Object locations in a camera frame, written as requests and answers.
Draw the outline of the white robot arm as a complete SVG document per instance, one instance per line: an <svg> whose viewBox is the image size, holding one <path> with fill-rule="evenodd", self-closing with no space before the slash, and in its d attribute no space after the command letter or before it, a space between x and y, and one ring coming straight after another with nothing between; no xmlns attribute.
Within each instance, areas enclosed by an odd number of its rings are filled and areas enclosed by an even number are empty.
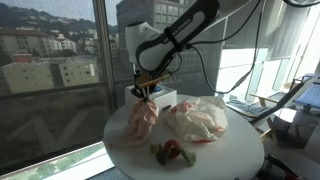
<svg viewBox="0 0 320 180"><path fill-rule="evenodd" d="M190 46L201 32L233 15L252 0L195 0L170 26L160 31L145 21L129 24L125 38L129 61L138 66L134 87L142 96L172 72L175 55Z"/></svg>

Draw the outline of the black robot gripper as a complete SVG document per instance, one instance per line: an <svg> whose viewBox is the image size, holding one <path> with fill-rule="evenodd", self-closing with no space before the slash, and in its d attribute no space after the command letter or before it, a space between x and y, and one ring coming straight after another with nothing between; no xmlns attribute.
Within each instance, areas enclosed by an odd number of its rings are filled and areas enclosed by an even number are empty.
<svg viewBox="0 0 320 180"><path fill-rule="evenodd" d="M143 88L139 89L137 85L134 85L130 92L132 95L138 97L138 98L144 98L146 95L151 95L156 88L156 85L151 85L149 88Z"/></svg>

